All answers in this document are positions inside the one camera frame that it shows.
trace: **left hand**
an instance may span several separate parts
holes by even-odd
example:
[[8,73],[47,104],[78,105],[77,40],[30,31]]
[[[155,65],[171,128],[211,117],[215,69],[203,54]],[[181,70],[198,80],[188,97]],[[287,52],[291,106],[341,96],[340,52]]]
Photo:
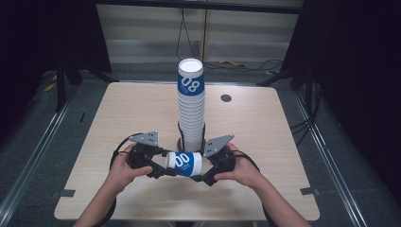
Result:
[[135,145],[136,143],[129,145],[124,149],[124,152],[120,152],[115,157],[112,168],[109,171],[109,175],[103,184],[103,186],[107,186],[109,189],[111,189],[115,195],[122,192],[124,188],[130,184],[133,179],[135,179],[135,177],[147,175],[152,171],[150,166],[133,169],[127,164],[126,158],[129,155],[132,147]]

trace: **white paper cup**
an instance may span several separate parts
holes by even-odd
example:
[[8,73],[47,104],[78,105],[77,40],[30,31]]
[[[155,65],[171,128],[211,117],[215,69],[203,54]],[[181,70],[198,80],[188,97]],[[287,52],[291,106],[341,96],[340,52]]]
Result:
[[184,118],[184,117],[180,117],[179,119],[180,124],[184,124],[185,126],[189,126],[194,128],[195,126],[200,126],[200,128],[203,128],[203,124],[204,124],[204,118],[203,117],[199,117],[199,118]]
[[204,119],[204,114],[203,113],[195,113],[195,114],[189,114],[189,113],[179,113],[180,115],[180,120],[186,121],[186,123],[189,124],[194,124],[195,122],[199,122]]
[[197,103],[185,103],[185,102],[178,102],[178,107],[180,109],[186,109],[186,110],[197,110],[200,108],[204,108],[204,101],[203,102],[197,102]]
[[195,139],[199,139],[200,136],[203,135],[203,131],[200,130],[191,130],[191,129],[182,129],[183,131],[183,137],[186,139],[191,139],[194,141]]
[[185,116],[187,118],[193,118],[193,117],[198,117],[198,116],[203,116],[204,115],[204,107],[199,107],[198,109],[183,109],[180,108],[179,114],[181,116]]
[[184,102],[197,102],[204,98],[204,77],[201,61],[185,59],[180,62],[177,96]]
[[196,124],[192,123],[186,123],[184,121],[179,121],[180,122],[180,127],[183,131],[185,132],[198,132],[198,131],[203,131],[203,126],[204,126],[204,121],[199,121]]
[[201,142],[202,141],[202,135],[203,133],[197,133],[197,132],[188,132],[188,133],[183,133],[183,138],[184,142]]
[[185,150],[190,151],[190,152],[195,152],[201,149],[201,143],[197,144],[190,144],[190,143],[185,143]]
[[201,154],[198,152],[169,152],[166,167],[175,168],[178,174],[192,177],[201,173]]
[[185,144],[193,144],[193,145],[201,144],[201,142],[202,142],[201,136],[193,139],[189,138],[188,140],[185,139],[184,141]]

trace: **human hand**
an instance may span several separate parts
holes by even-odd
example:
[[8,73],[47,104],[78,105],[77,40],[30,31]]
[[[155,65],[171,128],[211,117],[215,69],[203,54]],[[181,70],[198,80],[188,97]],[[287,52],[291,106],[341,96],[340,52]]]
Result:
[[[230,150],[238,150],[233,144],[227,144]],[[242,154],[239,151],[233,151],[233,155]],[[256,169],[255,166],[246,158],[236,158],[235,168],[231,172],[223,172],[216,174],[215,180],[233,180],[246,185],[250,188],[254,188],[258,183],[265,177]]]
[[109,171],[109,175],[103,184],[103,186],[112,190],[115,195],[122,192],[135,177],[147,175],[152,171],[150,166],[133,169],[127,164],[127,156],[129,155],[132,147],[135,145],[136,143],[129,145],[124,149],[123,152],[120,152],[115,157],[112,168]]

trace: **black floor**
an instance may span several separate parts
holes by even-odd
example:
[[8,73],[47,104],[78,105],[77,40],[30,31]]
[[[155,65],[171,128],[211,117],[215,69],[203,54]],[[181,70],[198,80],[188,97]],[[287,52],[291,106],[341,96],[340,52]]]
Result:
[[[64,188],[69,173],[76,161],[86,133],[91,127],[97,107],[107,89],[107,83],[83,73],[84,81],[73,96],[58,130],[45,150],[43,159],[35,169],[33,177],[21,200],[18,202],[8,226],[71,226],[73,222],[57,220],[53,212],[58,200],[51,199],[54,191]],[[177,63],[121,64],[113,65],[110,75],[125,80],[174,81],[177,77]],[[205,68],[207,82],[248,83],[254,85],[267,79],[262,71],[240,73],[220,69]],[[30,155],[37,147],[48,124],[55,114],[57,91],[44,92],[51,81],[44,79],[37,95],[26,109],[24,117],[5,143],[0,147],[0,200],[4,202],[12,186],[23,171]],[[297,125],[304,121],[295,95],[289,89],[290,79],[275,82],[274,87],[280,97],[288,124]],[[67,86],[72,94],[74,87]],[[342,174],[351,194],[356,200],[366,225],[359,226],[401,226],[401,210],[392,195],[382,184],[375,171],[354,148],[352,141],[340,129],[336,117],[323,99],[317,114],[316,124]],[[294,135],[298,142],[303,131]],[[358,226],[353,223],[344,201],[336,188],[330,173],[317,149],[316,143],[308,133],[298,146],[305,172],[312,187],[319,190],[316,196],[321,217],[312,221],[313,226]],[[119,226],[121,222],[111,221]]]

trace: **wooden table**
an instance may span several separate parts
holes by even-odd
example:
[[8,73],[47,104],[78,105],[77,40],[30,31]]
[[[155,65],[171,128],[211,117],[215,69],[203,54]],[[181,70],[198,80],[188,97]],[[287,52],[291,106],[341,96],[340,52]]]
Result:
[[[234,134],[232,140],[250,155],[261,172],[306,219],[319,218],[298,150],[276,91],[272,88],[206,85],[206,139]],[[65,189],[59,219],[77,219],[108,174],[113,150],[127,136],[158,131],[159,147],[177,150],[177,85],[112,83],[100,103]],[[222,95],[232,97],[230,102]],[[220,181],[209,187],[185,177],[136,178],[117,197],[114,219],[263,220],[260,200],[246,186]]]

